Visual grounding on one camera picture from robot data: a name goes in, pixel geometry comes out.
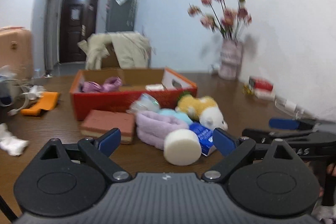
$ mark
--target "flower vase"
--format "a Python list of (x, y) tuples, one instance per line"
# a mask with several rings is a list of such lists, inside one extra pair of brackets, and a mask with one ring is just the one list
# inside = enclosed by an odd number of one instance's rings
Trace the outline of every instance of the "flower vase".
[(235, 80), (238, 78), (242, 63), (243, 45), (238, 40), (223, 39), (220, 51), (221, 65), (218, 71), (220, 78)]

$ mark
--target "floor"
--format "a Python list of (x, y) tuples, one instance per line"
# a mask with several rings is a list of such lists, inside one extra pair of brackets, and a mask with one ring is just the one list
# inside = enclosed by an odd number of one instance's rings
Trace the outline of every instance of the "floor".
[(57, 64), (54, 66), (54, 69), (51, 72), (51, 74), (53, 76), (76, 75), (77, 71), (80, 69), (85, 69), (85, 62), (72, 62), (72, 63)]

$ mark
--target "white tissue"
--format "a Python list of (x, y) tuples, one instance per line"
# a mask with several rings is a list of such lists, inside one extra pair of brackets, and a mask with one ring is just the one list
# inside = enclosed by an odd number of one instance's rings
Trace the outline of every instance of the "white tissue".
[(165, 90), (165, 87), (162, 84), (146, 85), (146, 90), (148, 90), (148, 91), (161, 91), (161, 90)]
[(5, 123), (0, 124), (0, 148), (11, 156), (20, 156), (28, 146), (29, 141), (21, 140), (13, 136)]

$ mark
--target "door handle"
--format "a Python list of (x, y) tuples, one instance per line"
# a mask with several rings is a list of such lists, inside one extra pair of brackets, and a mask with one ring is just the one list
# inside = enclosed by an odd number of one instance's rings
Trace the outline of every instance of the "door handle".
[(86, 33), (86, 26), (82, 25), (82, 37), (85, 36), (85, 33)]

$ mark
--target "cardboard box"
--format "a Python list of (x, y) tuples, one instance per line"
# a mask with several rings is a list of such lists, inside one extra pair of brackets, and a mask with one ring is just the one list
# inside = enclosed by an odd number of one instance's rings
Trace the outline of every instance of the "cardboard box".
[[(100, 85), (112, 76), (123, 82), (119, 91), (106, 93), (83, 93), (81, 85), (93, 81)], [(162, 84), (165, 90), (147, 91), (146, 85)], [(197, 86), (192, 81), (169, 68), (164, 69), (104, 69), (79, 70), (70, 89), (73, 111), (78, 121), (83, 121), (90, 110), (125, 112), (142, 93), (153, 96), (161, 108), (175, 108), (179, 95), (189, 91), (197, 94)]]

